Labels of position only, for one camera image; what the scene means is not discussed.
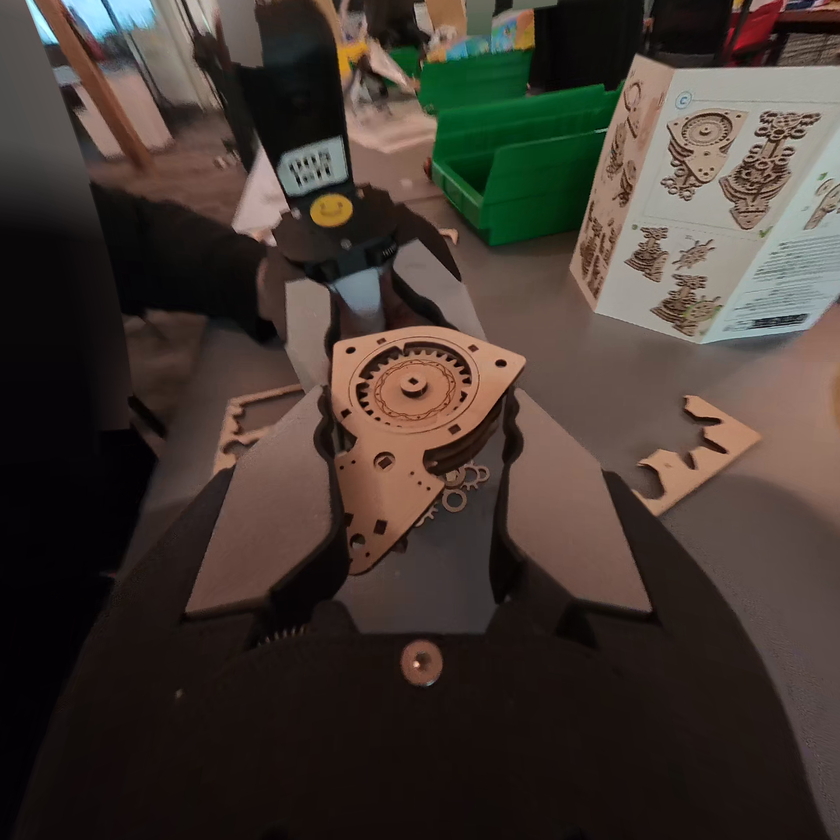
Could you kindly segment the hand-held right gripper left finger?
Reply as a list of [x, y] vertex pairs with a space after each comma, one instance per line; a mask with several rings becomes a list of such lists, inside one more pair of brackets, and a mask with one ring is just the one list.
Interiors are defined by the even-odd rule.
[[186, 618], [312, 618], [349, 575], [329, 390], [317, 385], [230, 472]]

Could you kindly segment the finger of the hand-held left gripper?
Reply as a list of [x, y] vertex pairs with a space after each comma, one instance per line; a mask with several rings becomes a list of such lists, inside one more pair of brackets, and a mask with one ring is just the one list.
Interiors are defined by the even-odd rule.
[[286, 352], [305, 393], [330, 383], [327, 338], [332, 325], [332, 300], [325, 286], [299, 279], [286, 284]]
[[487, 338], [466, 286], [418, 239], [399, 248], [393, 270], [412, 307], [428, 320], [478, 340]]

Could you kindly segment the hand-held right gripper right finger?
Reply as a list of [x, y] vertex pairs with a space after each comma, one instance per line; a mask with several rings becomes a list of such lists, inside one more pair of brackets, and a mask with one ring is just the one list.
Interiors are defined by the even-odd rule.
[[597, 459], [515, 387], [490, 546], [496, 604], [533, 617], [569, 609], [649, 617], [654, 608]]

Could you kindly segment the wooden gear model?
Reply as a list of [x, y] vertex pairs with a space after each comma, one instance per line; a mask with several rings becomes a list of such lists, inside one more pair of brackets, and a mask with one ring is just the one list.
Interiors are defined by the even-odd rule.
[[455, 329], [372, 333], [332, 347], [329, 396], [350, 572], [370, 571], [492, 434], [524, 356]]

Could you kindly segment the person's left hand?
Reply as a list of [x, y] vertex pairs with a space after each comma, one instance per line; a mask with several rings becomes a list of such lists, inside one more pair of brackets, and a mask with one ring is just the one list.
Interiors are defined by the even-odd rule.
[[287, 330], [286, 284], [287, 265], [281, 259], [265, 257], [257, 269], [255, 281], [257, 314], [270, 322], [278, 335]]

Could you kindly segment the wooden sheet with large cutouts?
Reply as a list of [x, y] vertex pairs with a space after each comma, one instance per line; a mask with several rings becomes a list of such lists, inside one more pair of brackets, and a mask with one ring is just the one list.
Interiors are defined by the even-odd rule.
[[252, 429], [245, 429], [243, 419], [254, 406], [266, 406], [291, 396], [303, 394], [300, 384], [284, 385], [266, 391], [237, 395], [227, 401], [224, 419], [217, 440], [213, 462], [213, 475], [228, 468], [233, 468], [239, 457], [252, 448], [268, 434], [274, 422]]

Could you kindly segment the green plastic bin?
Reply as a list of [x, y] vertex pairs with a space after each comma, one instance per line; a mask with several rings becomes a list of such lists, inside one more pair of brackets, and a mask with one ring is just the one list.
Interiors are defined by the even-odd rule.
[[421, 107], [430, 114], [479, 104], [522, 98], [526, 95], [532, 63], [531, 50], [483, 54], [453, 61], [424, 63], [415, 47], [390, 51], [391, 58], [412, 79]]
[[489, 246], [575, 230], [621, 92], [594, 85], [442, 111], [432, 180]]

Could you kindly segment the jagged wooden sheet strip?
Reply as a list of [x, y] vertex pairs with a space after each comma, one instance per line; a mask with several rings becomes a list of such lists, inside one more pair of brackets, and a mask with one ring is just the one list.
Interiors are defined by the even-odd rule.
[[698, 395], [685, 395], [685, 415], [700, 423], [700, 444], [683, 455], [659, 448], [637, 466], [656, 474], [661, 491], [656, 497], [633, 490], [635, 498], [656, 517], [694, 494], [699, 488], [758, 444], [762, 437]]

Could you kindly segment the pile of papers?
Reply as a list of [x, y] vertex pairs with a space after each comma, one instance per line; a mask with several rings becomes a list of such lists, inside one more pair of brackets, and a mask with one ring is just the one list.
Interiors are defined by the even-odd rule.
[[375, 38], [342, 45], [338, 58], [345, 109], [356, 121], [382, 112], [390, 114], [392, 102], [417, 100], [417, 81]]

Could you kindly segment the colourful picture book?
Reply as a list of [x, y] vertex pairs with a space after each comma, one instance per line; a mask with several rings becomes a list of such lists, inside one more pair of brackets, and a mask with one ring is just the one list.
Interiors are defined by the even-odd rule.
[[424, 61], [442, 64], [467, 58], [529, 51], [535, 46], [534, 9], [512, 9], [493, 17], [489, 35], [467, 35], [464, 26], [435, 26]]

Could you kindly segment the folded instruction leaflet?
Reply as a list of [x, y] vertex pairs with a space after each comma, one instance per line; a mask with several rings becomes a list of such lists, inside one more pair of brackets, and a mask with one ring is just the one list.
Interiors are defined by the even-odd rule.
[[838, 66], [636, 56], [570, 274], [601, 315], [691, 343], [807, 330], [838, 298]]

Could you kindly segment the red chair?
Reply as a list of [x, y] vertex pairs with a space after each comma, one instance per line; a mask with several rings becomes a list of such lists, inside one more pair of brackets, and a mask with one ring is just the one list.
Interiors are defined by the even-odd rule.
[[724, 56], [728, 67], [759, 67], [770, 49], [786, 1], [735, 1]]

